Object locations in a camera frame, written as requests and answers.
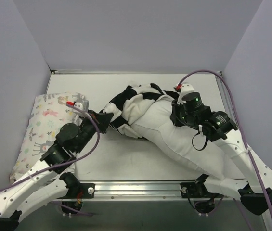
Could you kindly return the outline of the black white checkered pillowcase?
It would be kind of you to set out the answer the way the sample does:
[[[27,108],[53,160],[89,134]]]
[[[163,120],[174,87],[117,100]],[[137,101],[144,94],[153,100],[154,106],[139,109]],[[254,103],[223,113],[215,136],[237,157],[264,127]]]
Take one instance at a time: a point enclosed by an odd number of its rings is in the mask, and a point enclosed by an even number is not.
[[[119,134],[141,139],[142,135],[132,129],[131,125],[143,116],[152,104],[160,100],[172,102],[179,94],[163,90],[157,84],[128,85],[124,91],[111,99],[101,113],[113,113],[110,127]]]

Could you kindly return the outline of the white pillow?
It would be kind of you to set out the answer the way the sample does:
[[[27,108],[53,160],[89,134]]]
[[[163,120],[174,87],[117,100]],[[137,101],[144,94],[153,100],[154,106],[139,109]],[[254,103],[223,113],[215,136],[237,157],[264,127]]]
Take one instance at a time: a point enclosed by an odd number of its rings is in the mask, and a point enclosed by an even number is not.
[[[187,171],[220,180],[244,178],[235,164],[213,143],[208,142],[203,151],[197,151],[196,148],[203,146],[205,138],[197,136],[193,140],[196,130],[174,126],[170,119],[171,111],[171,101],[162,98],[149,106],[131,127]]]

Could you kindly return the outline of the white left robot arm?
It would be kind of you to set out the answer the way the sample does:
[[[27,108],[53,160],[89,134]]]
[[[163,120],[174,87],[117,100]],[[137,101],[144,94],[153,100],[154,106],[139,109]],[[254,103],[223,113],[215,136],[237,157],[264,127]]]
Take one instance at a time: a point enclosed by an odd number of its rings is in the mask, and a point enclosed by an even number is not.
[[[105,133],[113,113],[84,113],[82,123],[65,124],[54,144],[20,179],[0,192],[0,231],[14,231],[30,213],[62,197],[73,198],[80,183],[66,169],[94,135]]]

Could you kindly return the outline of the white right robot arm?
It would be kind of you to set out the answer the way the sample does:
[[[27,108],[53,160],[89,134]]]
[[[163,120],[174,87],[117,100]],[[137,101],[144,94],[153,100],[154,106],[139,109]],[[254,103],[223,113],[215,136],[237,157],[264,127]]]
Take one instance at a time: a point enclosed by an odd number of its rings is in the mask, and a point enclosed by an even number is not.
[[[255,215],[262,215],[272,205],[272,170],[249,145],[245,145],[237,124],[223,111],[212,111],[202,103],[199,92],[180,93],[172,103],[171,121],[178,127],[187,126],[219,147],[245,177],[204,179],[195,185],[196,193],[206,197],[217,193],[241,201]]]

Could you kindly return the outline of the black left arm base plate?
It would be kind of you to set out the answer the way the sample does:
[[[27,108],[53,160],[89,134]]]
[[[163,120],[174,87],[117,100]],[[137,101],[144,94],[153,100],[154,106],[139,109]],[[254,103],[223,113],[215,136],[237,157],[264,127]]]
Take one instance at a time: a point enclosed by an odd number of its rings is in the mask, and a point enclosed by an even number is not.
[[[95,184],[92,182],[80,182],[67,187],[68,191],[62,199],[92,199],[95,193]]]

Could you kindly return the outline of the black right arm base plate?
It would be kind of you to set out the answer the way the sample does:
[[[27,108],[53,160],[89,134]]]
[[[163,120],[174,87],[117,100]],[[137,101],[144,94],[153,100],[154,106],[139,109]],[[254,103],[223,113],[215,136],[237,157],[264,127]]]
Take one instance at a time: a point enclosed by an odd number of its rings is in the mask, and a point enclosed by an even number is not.
[[[210,193],[203,184],[187,181],[180,183],[181,197],[186,199],[195,198],[221,198],[221,194]]]

